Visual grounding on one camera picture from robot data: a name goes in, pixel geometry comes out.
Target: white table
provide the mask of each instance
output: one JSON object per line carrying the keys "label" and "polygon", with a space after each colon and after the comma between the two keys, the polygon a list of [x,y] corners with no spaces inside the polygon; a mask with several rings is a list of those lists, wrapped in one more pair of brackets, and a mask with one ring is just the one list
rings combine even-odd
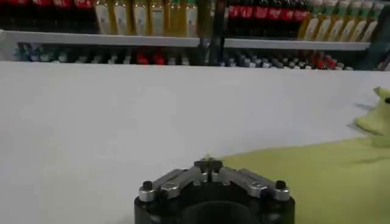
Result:
{"label": "white table", "polygon": [[362,136],[388,72],[0,62],[0,223],[133,223],[146,179],[211,153]]}

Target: white shelf edge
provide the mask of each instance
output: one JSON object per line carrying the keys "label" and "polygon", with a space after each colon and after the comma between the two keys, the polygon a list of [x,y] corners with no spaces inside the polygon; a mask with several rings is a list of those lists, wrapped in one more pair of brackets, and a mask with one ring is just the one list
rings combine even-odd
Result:
{"label": "white shelf edge", "polygon": [[364,51],[370,43],[365,42],[318,42],[294,40],[251,40],[226,38],[224,47],[257,49],[299,49],[299,50],[334,50]]}
{"label": "white shelf edge", "polygon": [[15,42],[197,47],[199,38],[4,31]]}

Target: plastic bottle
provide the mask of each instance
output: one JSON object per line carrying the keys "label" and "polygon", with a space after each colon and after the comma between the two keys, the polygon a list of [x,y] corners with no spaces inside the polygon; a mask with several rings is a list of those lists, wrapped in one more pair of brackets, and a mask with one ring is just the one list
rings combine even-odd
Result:
{"label": "plastic bottle", "polygon": [[145,0],[133,2],[134,30],[139,36],[147,35],[147,5]]}
{"label": "plastic bottle", "polygon": [[150,34],[162,36],[164,34],[164,5],[162,0],[152,0],[150,6]]}
{"label": "plastic bottle", "polygon": [[169,6],[169,34],[172,36],[180,36],[182,34],[180,27],[180,4],[179,0],[171,0]]}
{"label": "plastic bottle", "polygon": [[352,34],[351,33],[352,28],[356,24],[357,15],[358,15],[360,6],[361,6],[361,1],[355,1],[355,2],[351,3],[350,8],[349,8],[349,13],[346,16],[346,19],[344,19],[344,24],[339,31],[338,41],[346,42],[349,40],[349,38]]}
{"label": "plastic bottle", "polygon": [[116,0],[114,4],[115,22],[118,35],[132,34],[132,10],[129,0]]}
{"label": "plastic bottle", "polygon": [[324,41],[325,34],[327,33],[330,27],[332,13],[335,9],[336,3],[337,2],[335,0],[326,0],[324,13],[319,17],[319,22],[316,31],[314,31],[314,36],[313,36],[314,40]]}
{"label": "plastic bottle", "polygon": [[116,34],[115,14],[111,0],[97,0],[94,5],[100,33]]}
{"label": "plastic bottle", "polygon": [[187,0],[185,20],[186,37],[197,36],[197,6],[195,0]]}
{"label": "plastic bottle", "polygon": [[378,17],[380,15],[380,12],[382,11],[384,5],[381,3],[375,3],[374,8],[371,11],[371,16],[368,19],[369,24],[367,25],[367,28],[365,28],[365,31],[363,31],[363,35],[361,37],[362,42],[368,42],[370,41],[372,32],[375,30],[375,27],[378,24]]}
{"label": "plastic bottle", "polygon": [[360,39],[360,36],[363,32],[363,29],[366,27],[367,16],[372,8],[372,5],[373,5],[372,2],[369,2],[369,1],[363,2],[359,17],[355,23],[355,26],[352,28],[349,41],[356,42],[356,41],[358,41],[358,39]]}
{"label": "plastic bottle", "polygon": [[322,11],[322,0],[313,0],[311,12],[306,16],[302,25],[299,28],[298,39],[311,41],[314,31],[317,28],[319,19]]}
{"label": "plastic bottle", "polygon": [[337,5],[337,14],[333,15],[330,21],[329,29],[327,34],[325,34],[325,41],[336,41],[338,38],[338,33],[344,24],[344,18],[346,11],[349,5],[349,0],[342,0]]}

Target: cola bottle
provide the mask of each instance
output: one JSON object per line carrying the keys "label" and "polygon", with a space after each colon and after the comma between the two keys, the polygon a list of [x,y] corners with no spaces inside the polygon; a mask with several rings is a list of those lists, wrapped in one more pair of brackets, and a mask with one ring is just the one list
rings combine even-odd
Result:
{"label": "cola bottle", "polygon": [[251,31],[251,20],[253,15],[253,0],[241,0],[238,16],[238,34],[239,36],[248,36]]}
{"label": "cola bottle", "polygon": [[266,36],[266,23],[268,14],[268,0],[255,0],[253,3],[252,35],[256,37]]}
{"label": "cola bottle", "polygon": [[294,16],[294,4],[295,0],[283,0],[282,11],[278,19],[278,27],[280,28],[278,37],[289,37],[290,23]]}
{"label": "cola bottle", "polygon": [[290,21],[290,36],[291,37],[297,37],[298,36],[298,30],[302,23],[302,21],[305,19],[305,17],[308,14],[308,0],[296,0],[294,4],[294,16],[292,17],[292,20]]}
{"label": "cola bottle", "polygon": [[99,33],[93,0],[74,0],[76,31],[80,33]]}
{"label": "cola bottle", "polygon": [[230,36],[237,35],[237,28],[239,26],[239,0],[229,0],[229,15],[227,21],[227,34]]}
{"label": "cola bottle", "polygon": [[267,14],[267,29],[266,33],[269,37],[277,37],[280,27],[278,26],[278,20],[280,13],[282,12],[282,0],[270,0]]}
{"label": "cola bottle", "polygon": [[13,30],[33,30],[34,8],[31,0],[8,0],[7,17]]}
{"label": "cola bottle", "polygon": [[56,23],[59,32],[73,32],[76,29],[76,22],[73,18],[73,0],[53,0]]}

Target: yellow-green fabric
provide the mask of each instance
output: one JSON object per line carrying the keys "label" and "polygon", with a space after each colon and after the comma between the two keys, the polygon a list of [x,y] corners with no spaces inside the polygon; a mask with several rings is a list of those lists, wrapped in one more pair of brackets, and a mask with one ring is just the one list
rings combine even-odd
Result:
{"label": "yellow-green fabric", "polygon": [[296,224],[390,224],[390,138],[257,150],[223,160],[285,180],[296,199]]}
{"label": "yellow-green fabric", "polygon": [[367,115],[355,120],[357,126],[375,135],[390,136],[390,104],[385,103],[385,98],[390,97],[390,89],[375,88],[380,98],[378,105]]}

